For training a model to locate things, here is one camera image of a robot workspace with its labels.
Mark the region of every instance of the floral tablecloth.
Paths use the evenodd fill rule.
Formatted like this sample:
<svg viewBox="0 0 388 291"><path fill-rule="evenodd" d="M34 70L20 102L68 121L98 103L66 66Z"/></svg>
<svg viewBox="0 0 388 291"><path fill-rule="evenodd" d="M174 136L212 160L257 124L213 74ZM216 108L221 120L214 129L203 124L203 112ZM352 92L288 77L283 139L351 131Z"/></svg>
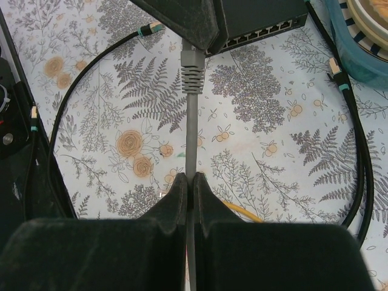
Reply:
<svg viewBox="0 0 388 291"><path fill-rule="evenodd" d="M327 20L323 1L314 6ZM128 0L7 0L1 8L48 134L88 62L152 21ZM170 30L137 38L77 87L55 154L80 218L136 218L184 172L180 49ZM309 19L207 59L198 170L221 199L268 222L342 221L355 188L355 139L343 97L326 76L329 57ZM376 289L388 290L388 92L356 81L353 88L375 170L363 255Z"/></svg>

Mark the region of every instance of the tablecloth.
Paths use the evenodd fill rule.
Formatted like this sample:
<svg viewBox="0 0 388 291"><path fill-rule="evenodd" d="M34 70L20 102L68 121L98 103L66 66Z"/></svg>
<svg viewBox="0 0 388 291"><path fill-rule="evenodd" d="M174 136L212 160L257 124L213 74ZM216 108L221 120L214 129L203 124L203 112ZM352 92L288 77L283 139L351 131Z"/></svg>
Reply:
<svg viewBox="0 0 388 291"><path fill-rule="evenodd" d="M323 1L313 5L326 25ZM78 73L153 20L128 0L7 0L1 8L48 135ZM180 49L168 29L136 38L96 65L71 97L55 155L79 218L136 218L184 172ZM266 222L343 220L355 188L355 138L326 76L329 58L308 19L206 60L198 170L218 197ZM362 252L376 289L388 290L388 92L352 84L375 170Z"/></svg>

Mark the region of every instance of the blue bowl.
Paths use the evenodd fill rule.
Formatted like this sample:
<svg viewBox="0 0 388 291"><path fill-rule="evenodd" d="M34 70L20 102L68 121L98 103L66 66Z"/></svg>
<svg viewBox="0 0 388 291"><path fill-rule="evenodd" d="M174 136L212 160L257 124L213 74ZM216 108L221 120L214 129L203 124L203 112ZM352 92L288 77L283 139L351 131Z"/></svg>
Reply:
<svg viewBox="0 0 388 291"><path fill-rule="evenodd" d="M326 7L341 62L349 75L375 89L388 90L388 62L368 54L353 40L338 0L326 0Z"/></svg>

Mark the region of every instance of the cable connector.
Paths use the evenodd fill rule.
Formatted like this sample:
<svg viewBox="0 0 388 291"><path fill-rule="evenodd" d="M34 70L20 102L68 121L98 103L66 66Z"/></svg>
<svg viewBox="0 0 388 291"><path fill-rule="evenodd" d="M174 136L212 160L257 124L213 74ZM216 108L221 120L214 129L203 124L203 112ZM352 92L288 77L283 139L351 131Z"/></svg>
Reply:
<svg viewBox="0 0 388 291"><path fill-rule="evenodd" d="M138 29L139 36L142 38L147 35L152 35L160 30L164 29L164 25L159 21L147 24Z"/></svg>
<svg viewBox="0 0 388 291"><path fill-rule="evenodd" d="M31 131L38 131L38 108L35 105L31 108Z"/></svg>
<svg viewBox="0 0 388 291"><path fill-rule="evenodd" d="M342 72L335 58L329 59L329 66L332 72L332 75L327 74L331 81L335 82L338 88L343 91L345 89L350 90L349 85L346 81L345 74Z"/></svg>
<svg viewBox="0 0 388 291"><path fill-rule="evenodd" d="M192 50L185 40L182 42L182 90L185 94L202 94L205 80L205 54L200 50Z"/></svg>

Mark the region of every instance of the black cable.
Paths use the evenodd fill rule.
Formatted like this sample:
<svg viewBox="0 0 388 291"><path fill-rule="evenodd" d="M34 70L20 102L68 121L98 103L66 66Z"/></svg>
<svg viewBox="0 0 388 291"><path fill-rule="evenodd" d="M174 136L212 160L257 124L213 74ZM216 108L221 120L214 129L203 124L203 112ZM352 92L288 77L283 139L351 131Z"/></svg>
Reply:
<svg viewBox="0 0 388 291"><path fill-rule="evenodd" d="M58 134L58 130L59 130L59 125L61 123L61 119L62 119L62 115L65 111L65 108L66 108L66 105L67 105L67 102L69 101L74 89L76 88L76 86L78 85L78 83L80 82L80 80L85 77L85 75L87 74L87 72L94 66L96 65L103 57L107 56L109 53L111 53L112 51L114 51L115 49L117 49L118 47L122 46L123 44L125 44L127 41L130 41L131 39L141 35L141 36L147 36L147 35L151 35L153 33L156 33L157 31L161 30L162 29L162 24L160 22L155 22L153 24L148 24L148 25L145 25L141 28L139 28L139 30L137 32L133 32L131 33L130 35L126 36L125 38L123 38L122 40L118 41L117 43L113 44L111 47L107 48L106 50L104 50L102 53L100 53L95 59L93 59L83 70L82 72L77 76L77 78L74 80L74 82L71 84L71 86L69 87L69 89L67 90L66 94L65 94L65 97L63 98L63 100L61 101L61 105L59 106L59 109L58 109L58 112L56 114L56 117L55 117L55 121L54 121L54 125L53 125L53 130L52 130L52 134L51 134L51 138L50 138L50 147L48 148L48 157L47 157L47 177L48 177L48 183L49 183L49 186L52 190L52 193L53 193L53 196L54 196L54 199L59 207L59 210L61 211L62 215L64 217L66 217L66 212L63 208L63 205L59 199L59 196L58 196L58 193L53 185L53 181L52 181L52 163L53 163L53 158L54 158L54 146L55 146L55 141L56 141L56 136ZM76 214L74 211L72 211L72 218L76 218Z"/></svg>
<svg viewBox="0 0 388 291"><path fill-rule="evenodd" d="M32 107L32 118L31 118L31 152L30 159L28 161L27 171L25 173L24 179L24 189L22 194L22 207L23 207L23 217L24 221L28 221L33 218L32 213L32 197L31 197L31 179L33 176L33 170L35 165L36 151L38 149L38 113L36 107Z"/></svg>
<svg viewBox="0 0 388 291"><path fill-rule="evenodd" d="M373 213L373 202L374 202L374 178L373 178L373 168L372 168L372 160L370 158L368 143L365 137L364 129L362 123L360 121L360 117L358 115L357 104L355 102L354 92L350 83L349 75L347 74L345 68L342 66L340 55L336 49L335 43L332 41L331 37L327 33L326 29L322 25L318 15L316 14L314 8L312 7L309 1L306 2L307 9L312 17L317 29L319 30L321 36L326 41L329 49L332 51L339 68L341 68L342 77L344 80L340 80L341 82L337 82L337 85L347 84L347 88L342 90L344 99L349 108L349 113L352 117L355 138L356 138L356 151L357 151L357 188L356 194L353 200L353 204L349 210L347 217L345 218L343 225L348 227L350 223L353 221L356 213L361 205L361 201L363 198L364 191L364 170L366 174L366 182L367 182L367 191L366 191L366 208L363 216L363 221L361 223L360 230L358 232L358 241L362 245L366 233L368 231L370 221L372 219Z"/></svg>

